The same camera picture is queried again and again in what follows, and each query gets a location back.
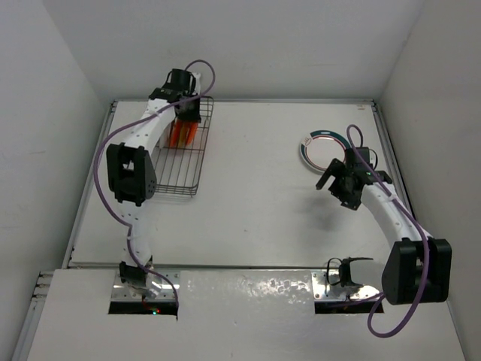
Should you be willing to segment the white plate teal rim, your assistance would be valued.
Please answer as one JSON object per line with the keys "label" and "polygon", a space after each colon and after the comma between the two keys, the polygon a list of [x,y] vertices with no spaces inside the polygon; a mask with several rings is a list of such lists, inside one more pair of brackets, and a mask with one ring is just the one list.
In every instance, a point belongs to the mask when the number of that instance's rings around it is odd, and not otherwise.
{"label": "white plate teal rim", "polygon": [[308,168],[323,173],[333,159],[344,161],[349,148],[349,142],[339,133],[316,130],[301,139],[299,153]]}

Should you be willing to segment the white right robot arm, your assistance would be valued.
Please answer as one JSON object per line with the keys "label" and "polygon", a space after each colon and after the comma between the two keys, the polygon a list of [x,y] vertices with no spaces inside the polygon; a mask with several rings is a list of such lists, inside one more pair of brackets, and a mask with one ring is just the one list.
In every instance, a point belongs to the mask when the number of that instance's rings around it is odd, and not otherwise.
{"label": "white right robot arm", "polygon": [[353,211],[365,206],[377,221],[387,241],[392,243],[381,284],[392,305],[413,303],[422,282],[425,265],[423,238],[429,249],[428,273],[421,303],[444,302],[449,295],[452,248],[445,239],[433,238],[415,220],[406,215],[392,179],[385,171],[366,168],[366,147],[348,148],[345,160],[334,158],[316,184],[322,189],[330,177],[334,180],[328,191],[340,204]]}

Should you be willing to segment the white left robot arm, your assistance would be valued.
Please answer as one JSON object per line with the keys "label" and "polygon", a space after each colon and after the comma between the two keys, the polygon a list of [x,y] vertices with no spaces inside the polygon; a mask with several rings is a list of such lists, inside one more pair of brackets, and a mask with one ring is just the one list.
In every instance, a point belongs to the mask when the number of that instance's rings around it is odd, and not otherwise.
{"label": "white left robot arm", "polygon": [[122,282],[134,289],[147,290],[152,279],[153,255],[149,242],[141,234],[141,217],[147,213],[145,202],[151,199],[158,184],[153,151],[160,141],[169,147],[193,143],[201,122],[200,76],[175,68],[165,83],[150,94],[142,118],[147,121],[132,127],[118,144],[107,147],[107,180],[118,201],[120,218],[128,224],[127,246],[119,264]]}

